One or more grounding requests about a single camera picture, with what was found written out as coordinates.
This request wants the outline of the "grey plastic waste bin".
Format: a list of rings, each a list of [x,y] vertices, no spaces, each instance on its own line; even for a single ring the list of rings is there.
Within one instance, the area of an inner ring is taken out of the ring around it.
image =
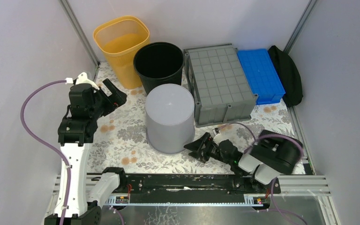
[[[177,84],[154,88],[145,101],[146,137],[156,151],[173,155],[195,136],[194,98],[188,89]]]

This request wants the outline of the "black plastic waste bin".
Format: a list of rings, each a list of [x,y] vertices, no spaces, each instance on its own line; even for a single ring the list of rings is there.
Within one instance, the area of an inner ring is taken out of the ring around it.
[[[146,94],[163,84],[181,85],[185,55],[168,42],[147,44],[135,54],[133,65]]]

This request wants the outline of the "large grey plastic crate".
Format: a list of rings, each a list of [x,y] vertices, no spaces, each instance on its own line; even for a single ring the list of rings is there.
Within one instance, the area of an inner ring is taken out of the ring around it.
[[[195,101],[195,124],[206,127],[250,120],[257,94],[251,91],[232,44],[184,49],[185,76]]]

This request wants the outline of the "yellow slatted waste bin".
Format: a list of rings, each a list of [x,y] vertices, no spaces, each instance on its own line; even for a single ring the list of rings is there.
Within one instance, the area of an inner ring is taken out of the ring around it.
[[[128,90],[141,87],[141,79],[134,68],[134,57],[150,43],[147,26],[134,16],[122,16],[95,28],[93,38],[120,84]]]

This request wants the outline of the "blue plastic divided crate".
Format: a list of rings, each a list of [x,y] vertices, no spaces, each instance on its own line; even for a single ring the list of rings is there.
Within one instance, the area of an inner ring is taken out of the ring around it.
[[[257,105],[280,103],[285,94],[274,65],[266,49],[239,50],[237,52],[242,69]]]

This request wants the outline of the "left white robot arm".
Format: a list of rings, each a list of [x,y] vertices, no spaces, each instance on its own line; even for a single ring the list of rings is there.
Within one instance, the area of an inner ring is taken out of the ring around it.
[[[127,95],[109,79],[103,84],[110,95],[91,81],[77,79],[70,88],[70,103],[58,128],[62,158],[59,196],[54,212],[44,219],[45,225],[98,225],[110,193],[120,193],[127,186],[123,169],[108,168],[91,193],[86,193],[86,167],[97,121],[127,101]]]

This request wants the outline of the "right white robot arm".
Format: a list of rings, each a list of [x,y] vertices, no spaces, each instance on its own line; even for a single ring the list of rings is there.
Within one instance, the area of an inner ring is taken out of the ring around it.
[[[187,143],[189,155],[202,163],[210,158],[228,164],[238,176],[252,175],[250,187],[262,193],[279,175],[292,174],[303,157],[303,144],[292,137],[263,130],[243,152],[229,140],[206,132],[199,139]]]

